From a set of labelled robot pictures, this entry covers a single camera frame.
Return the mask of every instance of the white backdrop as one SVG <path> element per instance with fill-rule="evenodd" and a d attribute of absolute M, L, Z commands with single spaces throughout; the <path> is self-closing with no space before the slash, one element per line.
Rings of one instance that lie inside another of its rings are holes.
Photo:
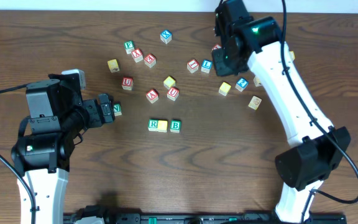
<path fill-rule="evenodd" d="M 0 0 L 0 9 L 212 12 L 219 0 Z M 281 0 L 244 0 L 250 12 L 281 12 Z M 358 13 L 358 0 L 287 0 L 289 12 Z"/>

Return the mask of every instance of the cable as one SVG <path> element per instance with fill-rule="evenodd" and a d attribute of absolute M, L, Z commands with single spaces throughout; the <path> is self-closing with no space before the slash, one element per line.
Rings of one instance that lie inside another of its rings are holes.
<path fill-rule="evenodd" d="M 12 166 L 10 165 L 10 163 L 3 158 L 2 155 L 0 155 L 0 161 L 6 166 L 8 167 L 12 173 L 17 177 L 17 179 L 22 183 L 23 187 L 25 188 L 25 190 L 27 191 L 27 193 L 29 194 L 30 197 L 30 201 L 31 201 L 31 224 L 35 224 L 35 198 L 33 193 L 31 192 L 30 187 L 27 185 L 27 183 L 24 181 L 23 177 L 19 174 L 19 172 Z"/>
<path fill-rule="evenodd" d="M 7 93 L 9 91 L 20 90 L 21 88 L 26 87 L 28 84 L 30 84 L 30 83 L 27 83 L 27 84 L 24 84 L 24 85 L 19 85 L 19 86 L 12 87 L 12 88 L 8 88 L 8 89 L 5 89 L 5 90 L 0 90 L 0 94 L 1 93 Z"/>
<path fill-rule="evenodd" d="M 9 91 L 19 90 L 21 88 L 26 87 L 27 85 L 28 84 L 24 84 L 24 85 L 19 85 L 16 87 L 8 88 L 5 90 L 0 90 L 0 94 L 7 93 Z M 7 168 L 9 168 L 12 171 L 12 173 L 17 177 L 17 179 L 20 181 L 20 183 L 22 183 L 23 187 L 25 188 L 25 191 L 27 191 L 27 193 L 29 194 L 30 202 L 31 202 L 31 224 L 35 224 L 35 213 L 36 213 L 37 209 L 36 209 L 36 204 L 35 204 L 35 197 L 34 197 L 33 193 L 31 192 L 30 187 L 24 181 L 23 177 L 19 174 L 19 172 L 5 158 L 3 158 L 2 155 L 0 155 L 0 161 Z"/>
<path fill-rule="evenodd" d="M 284 56 L 284 46 L 285 46 L 285 34 L 287 31 L 287 7 L 285 5 L 285 0 L 282 0 L 282 4 L 283 4 L 283 30 L 282 30 L 282 36 L 281 36 L 281 61 L 282 61 L 282 65 L 283 65 L 283 72 L 285 73 L 285 75 L 287 76 L 288 82 L 290 83 L 292 90 L 294 92 L 294 94 L 296 95 L 296 97 L 298 98 L 299 102 L 301 103 L 303 109 L 306 111 L 306 114 L 308 114 L 311 122 L 316 125 L 316 127 L 324 134 L 324 136 L 333 144 L 333 146 L 345 157 L 345 159 L 348 161 L 348 163 L 351 165 L 354 173 L 356 174 L 357 180 L 358 180 L 358 168 L 357 166 L 354 164 L 354 162 L 352 161 L 352 159 L 346 154 L 346 152 L 344 152 L 341 147 L 337 144 L 337 142 L 328 135 L 328 133 L 324 130 L 323 127 L 320 126 L 320 124 L 317 122 L 317 119 L 311 114 L 310 110 L 308 109 L 308 107 L 306 106 L 305 102 L 302 100 L 302 97 L 300 96 L 300 94 L 298 93 L 298 90 L 296 89 L 295 85 L 292 82 L 290 73 L 288 72 L 288 67 L 285 61 L 285 56 Z M 353 204 L 353 203 L 357 203 L 358 202 L 358 196 L 353 199 L 353 200 L 343 200 L 343 199 L 339 199 L 337 197 L 334 197 L 332 195 L 329 195 L 321 190 L 318 189 L 312 189 L 310 191 L 310 195 L 309 197 L 311 197 L 311 194 L 313 193 L 319 193 L 321 195 L 324 195 L 327 198 L 330 198 L 331 200 L 334 200 L 336 202 L 339 203 L 345 203 L 345 204 Z"/>

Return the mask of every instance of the green block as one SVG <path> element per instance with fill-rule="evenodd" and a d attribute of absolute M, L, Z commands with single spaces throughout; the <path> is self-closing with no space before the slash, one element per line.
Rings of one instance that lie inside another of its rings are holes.
<path fill-rule="evenodd" d="M 179 133 L 180 132 L 180 126 L 181 126 L 181 122 L 180 121 L 171 121 L 171 132 L 173 133 Z"/>
<path fill-rule="evenodd" d="M 157 224 L 157 218 L 149 218 L 149 224 Z"/>
<path fill-rule="evenodd" d="M 122 115 L 122 111 L 121 111 L 121 105 L 120 104 L 115 104 L 113 107 L 113 110 L 114 110 L 114 115 L 115 116 L 119 116 L 119 115 Z"/>
<path fill-rule="evenodd" d="M 149 131 L 157 131 L 158 120 L 149 120 Z"/>
<path fill-rule="evenodd" d="M 125 49 L 132 49 L 132 48 L 135 48 L 135 45 L 134 45 L 134 42 L 133 41 L 127 41 L 124 43 L 124 47 Z"/>

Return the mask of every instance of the white plastic part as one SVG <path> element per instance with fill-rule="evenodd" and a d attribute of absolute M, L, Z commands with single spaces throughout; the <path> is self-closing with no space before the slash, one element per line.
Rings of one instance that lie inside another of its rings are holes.
<path fill-rule="evenodd" d="M 104 220 L 98 217 L 86 217 L 78 220 L 75 224 L 104 224 Z"/>
<path fill-rule="evenodd" d="M 276 205 L 276 214 L 282 222 L 288 223 L 301 223 L 302 212 L 305 209 L 306 202 L 308 200 L 310 190 L 318 189 L 324 181 L 318 180 L 305 187 L 304 190 L 297 191 L 295 188 L 289 187 L 284 183 L 283 190 L 281 192 L 281 198 Z M 314 199 L 314 195 L 311 196 L 308 208 L 306 209 L 303 221 L 309 218 L 309 209 Z"/>
<path fill-rule="evenodd" d="M 309 91 L 306 89 L 305 84 L 291 60 L 287 44 L 285 44 L 284 54 L 287 66 L 290 67 L 289 73 L 291 79 L 300 96 L 312 115 L 318 120 L 321 127 L 329 132 L 328 127 L 333 126 L 333 124 L 321 112 Z M 262 47 L 262 52 L 258 54 L 253 52 L 248 60 L 248 67 L 250 71 L 259 78 L 272 101 L 284 126 L 287 141 L 291 148 L 302 144 L 302 139 L 305 136 L 309 136 L 310 139 L 315 139 L 323 135 L 315 125 L 310 124 L 310 118 L 293 92 L 287 77 L 282 73 L 283 66 L 280 55 L 280 42 L 274 42 Z M 282 222 L 301 223 L 302 212 L 310 190 L 318 189 L 322 183 L 323 181 L 316 181 L 307 185 L 306 189 L 300 192 L 284 183 L 281 199 L 276 206 L 276 214 L 279 219 Z M 313 198 L 314 197 L 310 200 L 305 212 L 305 220 L 309 218 L 309 208 Z"/>
<path fill-rule="evenodd" d="M 80 86 L 81 89 L 84 90 L 86 88 L 86 81 L 85 81 L 85 72 L 80 69 L 71 69 L 62 71 L 62 75 L 71 75 L 71 74 L 79 74 L 80 75 Z"/>
<path fill-rule="evenodd" d="M 62 224 L 65 192 L 68 182 L 68 172 L 57 169 L 49 174 L 47 169 L 27 171 L 23 177 L 35 196 L 39 211 L 35 214 L 35 223 Z M 21 224 L 31 223 L 31 202 L 27 191 L 20 181 L 17 181 L 21 198 Z"/>

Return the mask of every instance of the wooden surface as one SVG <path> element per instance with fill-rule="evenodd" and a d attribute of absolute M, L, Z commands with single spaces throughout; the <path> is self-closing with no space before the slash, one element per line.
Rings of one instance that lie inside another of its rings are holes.
<path fill-rule="evenodd" d="M 267 14 L 255 14 L 256 17 Z M 281 14 L 273 14 L 279 23 Z M 358 15 L 290 14 L 288 43 L 296 66 L 316 102 L 337 126 L 346 126 L 349 155 L 358 165 Z M 214 72 L 191 74 L 192 58 L 211 59 L 213 13 L 31 12 L 0 11 L 0 89 L 47 79 L 49 73 L 80 68 L 86 73 L 85 99 L 110 93 L 122 105 L 114 124 L 89 130 L 71 157 L 65 212 L 102 204 L 143 212 L 243 212 L 271 210 L 282 181 L 274 158 L 288 150 L 281 122 L 253 74 L 245 91 L 234 88 L 239 77 Z M 165 45 L 159 33 L 169 29 Z M 157 64 L 148 68 L 127 55 L 133 40 Z M 107 61 L 118 59 L 121 71 L 110 73 Z M 134 90 L 121 88 L 122 76 L 134 78 Z M 163 80 L 177 79 L 176 102 L 165 96 Z M 218 94 L 226 81 L 232 90 Z M 151 88 L 160 99 L 150 104 Z M 263 99 L 248 108 L 253 95 Z M 0 153 L 10 160 L 20 120 L 29 114 L 24 90 L 0 95 Z M 150 133 L 149 118 L 182 120 L 180 134 Z M 358 185 L 342 161 L 322 189 L 354 198 Z M 344 212 L 358 223 L 358 204 L 341 205 L 323 196 L 314 212 Z M 19 223 L 16 179 L 0 163 L 0 223 Z"/>

